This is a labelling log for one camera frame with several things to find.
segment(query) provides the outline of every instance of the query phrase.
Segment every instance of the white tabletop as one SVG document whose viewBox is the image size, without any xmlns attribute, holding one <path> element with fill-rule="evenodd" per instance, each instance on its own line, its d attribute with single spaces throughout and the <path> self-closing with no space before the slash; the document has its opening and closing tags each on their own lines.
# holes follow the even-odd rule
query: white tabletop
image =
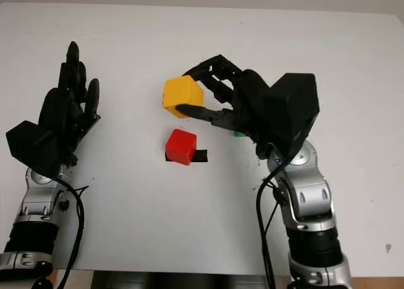
<svg viewBox="0 0 404 289">
<path fill-rule="evenodd" d="M 268 173 L 246 138 L 162 108 L 165 80 L 222 53 L 268 84 L 314 73 L 321 113 L 309 140 L 333 190 L 338 230 L 354 276 L 404 276 L 404 27 L 390 15 L 74 4 L 0 5 L 0 248 L 25 192 L 25 167 L 5 132 L 37 122 L 57 86 L 71 40 L 100 80 L 101 121 L 75 168 L 85 234 L 75 268 L 263 273 L 254 196 Z M 206 91 L 206 106 L 219 105 Z M 167 163 L 173 129 L 198 135 L 208 163 Z M 267 194 L 266 214 L 272 208 Z M 59 232 L 66 265 L 76 213 Z M 269 238 L 288 274 L 279 213 Z M 386 252 L 386 244 L 391 250 Z"/>
</svg>

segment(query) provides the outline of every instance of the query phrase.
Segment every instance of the red cube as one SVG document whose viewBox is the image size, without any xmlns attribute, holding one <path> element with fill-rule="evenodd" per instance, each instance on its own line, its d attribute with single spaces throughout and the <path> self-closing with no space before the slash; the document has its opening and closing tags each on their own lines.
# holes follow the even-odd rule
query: red cube
<svg viewBox="0 0 404 289">
<path fill-rule="evenodd" d="M 189 165 L 196 151 L 196 135 L 175 129 L 165 145 L 165 154 L 171 161 Z"/>
</svg>

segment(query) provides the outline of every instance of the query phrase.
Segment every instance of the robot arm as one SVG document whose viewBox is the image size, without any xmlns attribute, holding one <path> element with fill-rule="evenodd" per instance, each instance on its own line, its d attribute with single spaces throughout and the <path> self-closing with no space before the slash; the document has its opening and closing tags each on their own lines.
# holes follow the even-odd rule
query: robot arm
<svg viewBox="0 0 404 289">
<path fill-rule="evenodd" d="M 257 73 L 242 71 L 223 56 L 202 62 L 184 75 L 201 81 L 219 102 L 228 102 L 233 110 L 212 111 L 186 103 L 176 109 L 244 133 L 256 143 L 258 158 L 268 159 L 271 175 L 258 190 L 257 212 L 270 288 L 275 288 L 275 281 L 260 200 L 274 177 L 278 187 L 273 193 L 282 208 L 290 246 L 294 282 L 289 288 L 352 289 L 348 261 L 338 241 L 331 191 L 317 168 L 314 147 L 306 141 L 319 113 L 314 75 L 287 73 L 270 88 Z M 233 89 L 224 80 L 229 80 Z"/>
<path fill-rule="evenodd" d="M 269 170 L 279 162 L 275 155 L 269 157 Z M 348 260 L 338 241 L 330 187 L 318 170 L 312 144 L 306 141 L 275 179 L 278 187 L 273 194 L 281 205 L 295 280 L 289 288 L 352 289 Z"/>
<path fill-rule="evenodd" d="M 61 65 L 57 88 L 45 97 L 38 125 L 24 121 L 7 132 L 13 157 L 28 166 L 27 192 L 23 198 L 4 253 L 0 254 L 0 287 L 27 289 L 52 288 L 46 277 L 52 273 L 54 241 L 69 209 L 66 191 L 77 201 L 79 229 L 66 275 L 80 246 L 84 212 L 80 195 L 70 186 L 73 154 L 78 143 L 100 119 L 97 115 L 99 85 L 93 79 L 85 87 L 85 66 L 72 42 Z"/>
</svg>

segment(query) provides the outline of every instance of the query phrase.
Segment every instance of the wire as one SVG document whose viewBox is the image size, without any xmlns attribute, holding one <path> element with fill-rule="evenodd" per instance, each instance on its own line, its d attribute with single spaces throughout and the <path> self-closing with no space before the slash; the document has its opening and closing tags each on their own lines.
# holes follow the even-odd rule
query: wire
<svg viewBox="0 0 404 289">
<path fill-rule="evenodd" d="M 74 189 L 73 187 L 70 186 L 69 183 L 65 182 L 62 179 L 59 179 L 58 177 L 52 178 L 52 180 L 63 185 L 76 199 L 76 211 L 77 211 L 77 217 L 78 217 L 78 229 L 77 229 L 76 239 L 74 240 L 73 248 L 71 250 L 71 255 L 69 258 L 68 266 L 66 267 L 66 271 L 64 272 L 63 278 L 62 278 L 59 286 L 57 286 L 57 289 L 63 289 L 69 278 L 69 274 L 74 265 L 74 262 L 76 261 L 78 251 L 80 249 L 81 238 L 83 237 L 84 206 L 83 206 L 83 202 L 81 201 L 80 196 L 88 188 L 88 186 L 85 186 L 85 187 L 82 187 L 79 189 Z"/>
<path fill-rule="evenodd" d="M 268 220 L 268 223 L 266 224 L 266 227 L 265 227 L 265 234 L 268 233 L 268 229 L 269 229 L 269 227 L 270 227 L 270 225 L 271 225 L 271 222 L 272 222 L 273 217 L 275 216 L 276 209 L 278 209 L 278 205 L 279 205 L 279 203 L 276 202 L 275 206 L 273 207 L 273 210 L 272 210 L 270 219 Z"/>
<path fill-rule="evenodd" d="M 262 253 L 264 258 L 264 266 L 265 266 L 265 275 L 266 280 L 268 281 L 268 286 L 270 289 L 276 289 L 275 285 L 275 277 L 273 275 L 272 270 L 272 263 L 271 263 L 271 256 L 270 251 L 268 249 L 268 244 L 266 242 L 266 232 L 264 228 L 263 216 L 261 214 L 261 198 L 263 192 L 267 186 L 273 186 L 271 179 L 273 179 L 280 171 L 282 171 L 289 163 L 292 161 L 293 158 L 288 158 L 283 161 L 280 165 L 278 165 L 269 176 L 267 176 L 261 185 L 259 186 L 256 198 L 256 211 L 258 217 L 258 225 L 259 225 L 259 232 L 261 234 L 261 243 L 262 243 Z"/>
</svg>

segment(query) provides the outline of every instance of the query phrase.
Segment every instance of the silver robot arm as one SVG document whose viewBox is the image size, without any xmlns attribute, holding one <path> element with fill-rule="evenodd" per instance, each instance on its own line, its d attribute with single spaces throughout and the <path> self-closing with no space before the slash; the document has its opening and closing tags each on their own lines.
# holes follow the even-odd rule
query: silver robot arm
<svg viewBox="0 0 404 289">
<path fill-rule="evenodd" d="M 62 166 L 58 178 L 70 183 L 71 170 Z M 21 203 L 4 253 L 0 276 L 4 288 L 52 288 L 46 280 L 53 270 L 52 252 L 64 213 L 69 208 L 66 188 L 28 168 L 27 192 Z"/>
<path fill-rule="evenodd" d="M 273 154 L 268 168 L 280 159 Z M 276 201 L 282 209 L 290 247 L 290 289 L 352 289 L 348 259 L 338 241 L 331 190 L 317 166 L 317 154 L 306 141 L 295 158 L 275 177 Z"/>
</svg>

